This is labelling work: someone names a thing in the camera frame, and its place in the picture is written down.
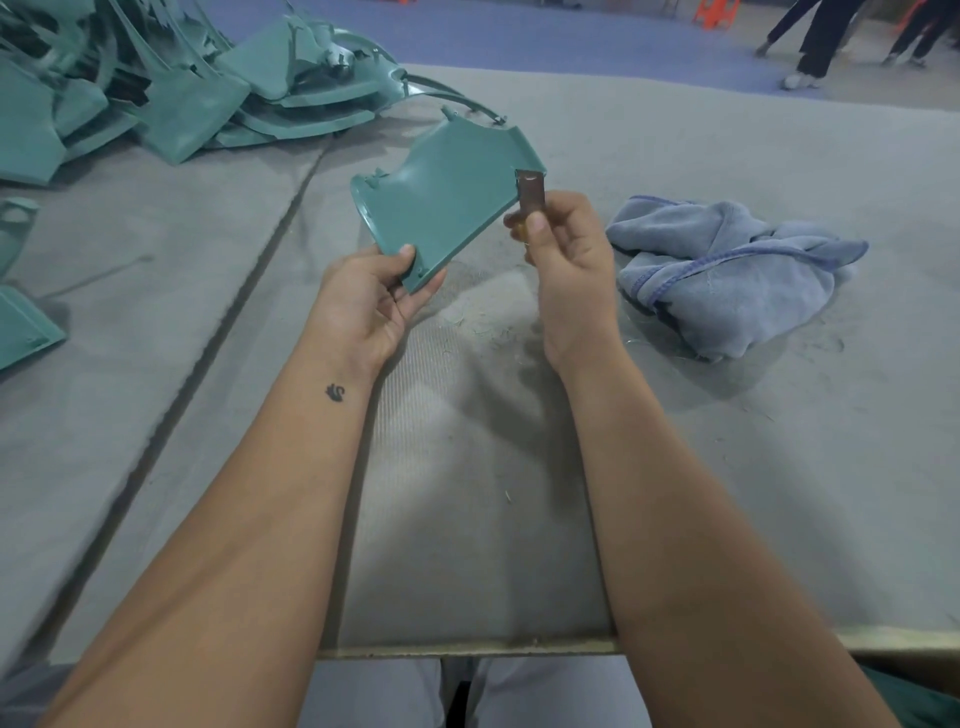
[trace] left hand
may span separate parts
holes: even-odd
[[[399,277],[415,255],[412,245],[396,255],[370,246],[326,269],[304,335],[317,337],[324,351],[348,368],[345,375],[376,378],[407,325],[443,285],[446,270],[412,296],[407,293]]]

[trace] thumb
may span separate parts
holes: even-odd
[[[540,270],[555,266],[564,260],[560,244],[550,229],[550,223],[542,212],[532,212],[527,218],[527,251]]]
[[[412,245],[404,245],[395,255],[372,255],[361,259],[381,283],[388,285],[410,270],[416,255],[417,250]]]

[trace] fingernail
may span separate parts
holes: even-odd
[[[546,230],[546,216],[542,212],[531,212],[527,218],[528,232],[541,232]]]

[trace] hand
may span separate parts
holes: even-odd
[[[546,194],[546,215],[503,218],[540,274],[546,358],[558,374],[619,344],[613,250],[590,201],[579,192]]]
[[[376,246],[331,263],[310,311],[304,335],[316,337],[332,352],[345,374],[373,381],[389,359],[407,325],[440,289],[446,270],[412,296],[399,283],[416,251],[404,246],[384,255]]]

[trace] table surface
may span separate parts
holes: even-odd
[[[638,79],[416,70],[509,114],[549,185],[583,190],[604,217],[637,193],[731,199],[871,241],[820,315],[741,360],[691,360],[626,304],[623,339],[849,644],[960,647],[960,117]],[[324,156],[55,661],[79,656],[239,441],[324,266],[369,241],[350,177],[395,169],[439,118],[415,102]],[[535,272],[492,226],[450,264],[377,394],[327,654],[612,648],[570,413],[536,318]]]
[[[0,673],[104,523],[327,142],[65,166],[8,279],[69,340],[0,376]]]

